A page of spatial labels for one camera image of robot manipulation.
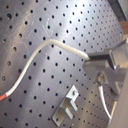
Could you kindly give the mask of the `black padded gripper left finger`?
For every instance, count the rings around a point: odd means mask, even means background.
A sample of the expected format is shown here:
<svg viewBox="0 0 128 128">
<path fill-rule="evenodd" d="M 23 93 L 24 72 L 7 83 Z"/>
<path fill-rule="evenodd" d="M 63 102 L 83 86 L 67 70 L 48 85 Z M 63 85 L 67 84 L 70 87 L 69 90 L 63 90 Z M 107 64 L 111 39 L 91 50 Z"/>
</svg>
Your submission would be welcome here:
<svg viewBox="0 0 128 128">
<path fill-rule="evenodd" d="M 103 61 L 107 60 L 111 68 L 114 68 L 115 62 L 110 49 L 105 49 L 102 52 L 90 53 L 89 58 L 91 61 Z"/>
</svg>

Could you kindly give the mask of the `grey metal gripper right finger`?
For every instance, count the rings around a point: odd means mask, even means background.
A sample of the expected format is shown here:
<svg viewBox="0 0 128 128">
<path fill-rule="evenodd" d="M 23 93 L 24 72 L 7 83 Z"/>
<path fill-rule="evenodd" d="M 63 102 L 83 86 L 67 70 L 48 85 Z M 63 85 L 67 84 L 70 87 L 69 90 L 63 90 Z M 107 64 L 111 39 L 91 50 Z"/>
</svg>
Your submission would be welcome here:
<svg viewBox="0 0 128 128">
<path fill-rule="evenodd" d="M 101 60 L 85 61 L 83 69 L 87 76 L 97 84 L 102 86 L 107 84 L 115 100 L 119 98 L 126 75 L 125 68 L 113 70 L 107 60 Z"/>
</svg>

